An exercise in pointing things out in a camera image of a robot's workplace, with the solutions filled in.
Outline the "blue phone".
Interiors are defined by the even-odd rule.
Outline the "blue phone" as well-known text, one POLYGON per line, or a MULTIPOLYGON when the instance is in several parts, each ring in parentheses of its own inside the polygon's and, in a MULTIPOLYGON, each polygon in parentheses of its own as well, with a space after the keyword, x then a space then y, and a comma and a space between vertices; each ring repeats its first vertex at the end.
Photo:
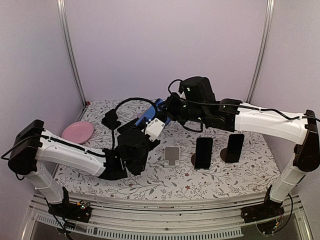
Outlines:
POLYGON ((170 118, 164 112, 165 103, 161 98, 155 100, 154 104, 157 107, 157 113, 153 106, 149 107, 142 116, 135 122, 136 127, 145 127, 147 122, 150 122, 154 118, 164 120, 165 126, 170 123, 170 118))

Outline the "teal phone dark screen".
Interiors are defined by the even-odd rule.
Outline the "teal phone dark screen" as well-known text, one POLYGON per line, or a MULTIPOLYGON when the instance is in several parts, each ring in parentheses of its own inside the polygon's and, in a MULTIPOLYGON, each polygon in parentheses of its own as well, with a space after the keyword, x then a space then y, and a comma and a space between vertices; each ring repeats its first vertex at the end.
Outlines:
POLYGON ((196 140, 194 168, 196 170, 208 170, 211 166, 213 151, 212 137, 199 137, 196 140))

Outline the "white silver stand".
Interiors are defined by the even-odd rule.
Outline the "white silver stand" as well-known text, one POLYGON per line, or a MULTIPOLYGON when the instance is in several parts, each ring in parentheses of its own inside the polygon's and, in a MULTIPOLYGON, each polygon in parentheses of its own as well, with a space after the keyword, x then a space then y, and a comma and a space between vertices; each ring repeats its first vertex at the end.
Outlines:
POLYGON ((177 146, 167 146, 164 148, 164 167, 177 168, 180 164, 180 148, 177 146))

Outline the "dark round base stand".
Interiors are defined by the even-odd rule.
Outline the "dark round base stand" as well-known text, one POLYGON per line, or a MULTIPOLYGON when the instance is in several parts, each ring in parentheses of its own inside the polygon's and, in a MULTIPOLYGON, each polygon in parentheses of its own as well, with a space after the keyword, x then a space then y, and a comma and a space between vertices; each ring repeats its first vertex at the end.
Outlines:
POLYGON ((194 154, 191 156, 191 163, 192 163, 193 166, 195 165, 195 161, 196 161, 196 154, 194 153, 194 154))

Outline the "black phone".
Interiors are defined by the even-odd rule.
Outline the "black phone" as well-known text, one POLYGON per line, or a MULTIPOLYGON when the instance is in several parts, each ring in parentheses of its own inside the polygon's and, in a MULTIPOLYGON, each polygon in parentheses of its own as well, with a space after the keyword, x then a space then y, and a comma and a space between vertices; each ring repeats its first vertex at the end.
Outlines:
POLYGON ((245 135, 243 133, 231 134, 228 138, 225 156, 226 163, 237 163, 240 160, 245 135))

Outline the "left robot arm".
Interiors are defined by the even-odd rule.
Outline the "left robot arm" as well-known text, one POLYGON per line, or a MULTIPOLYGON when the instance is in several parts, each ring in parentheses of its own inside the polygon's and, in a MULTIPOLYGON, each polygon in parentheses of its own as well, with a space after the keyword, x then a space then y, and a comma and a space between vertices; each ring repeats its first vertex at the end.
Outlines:
POLYGON ((44 129, 42 120, 34 120, 15 138, 13 146, 0 158, 16 175, 25 176, 63 216, 74 213, 68 192, 53 179, 43 162, 52 162, 84 171, 99 179, 116 181, 128 174, 140 175, 148 154, 160 143, 165 123, 155 118, 144 128, 133 126, 119 136, 111 149, 90 148, 58 137, 44 129))

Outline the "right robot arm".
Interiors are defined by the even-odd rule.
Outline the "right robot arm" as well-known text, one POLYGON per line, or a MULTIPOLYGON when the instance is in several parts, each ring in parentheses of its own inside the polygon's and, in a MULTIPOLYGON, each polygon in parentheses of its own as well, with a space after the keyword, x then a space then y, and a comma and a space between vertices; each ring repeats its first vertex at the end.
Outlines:
POLYGON ((278 204, 299 185, 305 175, 320 165, 319 119, 312 110, 283 113, 231 98, 217 101, 210 80, 202 76, 179 80, 178 92, 170 93, 163 110, 171 120, 181 125, 192 121, 205 128, 254 132, 295 144, 293 159, 269 188, 266 201, 258 208, 262 218, 274 214, 278 204))

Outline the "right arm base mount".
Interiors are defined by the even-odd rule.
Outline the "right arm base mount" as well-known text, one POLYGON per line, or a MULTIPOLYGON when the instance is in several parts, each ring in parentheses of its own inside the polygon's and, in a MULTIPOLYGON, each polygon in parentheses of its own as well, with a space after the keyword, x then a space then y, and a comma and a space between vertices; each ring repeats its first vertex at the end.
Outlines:
POLYGON ((273 218, 271 221, 256 225, 257 230, 265 236, 280 232, 289 223, 293 214, 294 202, 292 196, 288 194, 287 196, 291 202, 290 214, 285 223, 281 222, 285 213, 283 202, 278 203, 270 199, 271 188, 272 185, 267 189, 263 203, 243 207, 241 208, 240 214, 245 223, 253 223, 273 218))

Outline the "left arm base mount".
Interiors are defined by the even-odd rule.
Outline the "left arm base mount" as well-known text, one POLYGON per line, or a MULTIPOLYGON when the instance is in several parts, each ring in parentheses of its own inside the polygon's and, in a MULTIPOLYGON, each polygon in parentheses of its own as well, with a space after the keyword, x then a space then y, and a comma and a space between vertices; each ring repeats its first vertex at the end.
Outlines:
POLYGON ((71 203, 69 201, 69 192, 65 187, 62 187, 63 199, 61 203, 49 203, 48 212, 53 216, 62 217, 67 220, 74 220, 78 222, 88 223, 92 208, 87 201, 79 201, 77 203, 71 203))

